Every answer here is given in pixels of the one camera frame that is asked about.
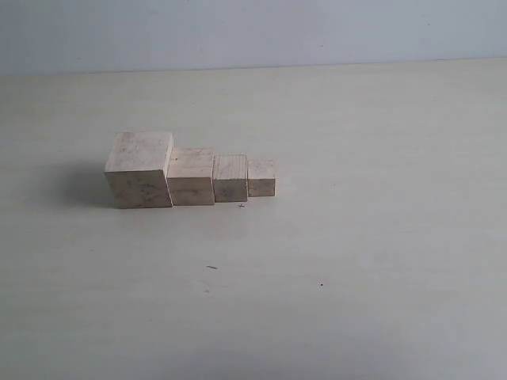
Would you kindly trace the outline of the smallest wooden cube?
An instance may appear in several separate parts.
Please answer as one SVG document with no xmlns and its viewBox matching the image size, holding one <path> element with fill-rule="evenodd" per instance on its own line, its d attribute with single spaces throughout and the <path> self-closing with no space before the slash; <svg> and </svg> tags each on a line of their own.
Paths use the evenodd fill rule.
<svg viewBox="0 0 507 380">
<path fill-rule="evenodd" d="M 249 160 L 247 166 L 248 197 L 276 195 L 274 160 Z"/>
</svg>

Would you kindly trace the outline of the third largest wooden cube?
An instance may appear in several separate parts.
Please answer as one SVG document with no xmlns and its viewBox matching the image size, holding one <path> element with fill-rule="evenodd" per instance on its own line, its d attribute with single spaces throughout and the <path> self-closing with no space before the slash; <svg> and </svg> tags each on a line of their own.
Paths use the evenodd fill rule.
<svg viewBox="0 0 507 380">
<path fill-rule="evenodd" d="M 216 155 L 213 161 L 212 183 L 216 203 L 246 202 L 247 156 Z"/>
</svg>

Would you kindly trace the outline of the second largest wooden cube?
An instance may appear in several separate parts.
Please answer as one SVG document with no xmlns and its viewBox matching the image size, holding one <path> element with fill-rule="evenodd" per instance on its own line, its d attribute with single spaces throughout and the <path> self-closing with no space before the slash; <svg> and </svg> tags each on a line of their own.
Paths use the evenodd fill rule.
<svg viewBox="0 0 507 380">
<path fill-rule="evenodd" d="M 173 148 L 167 181 L 174 206 L 215 203 L 213 160 L 212 148 Z"/>
</svg>

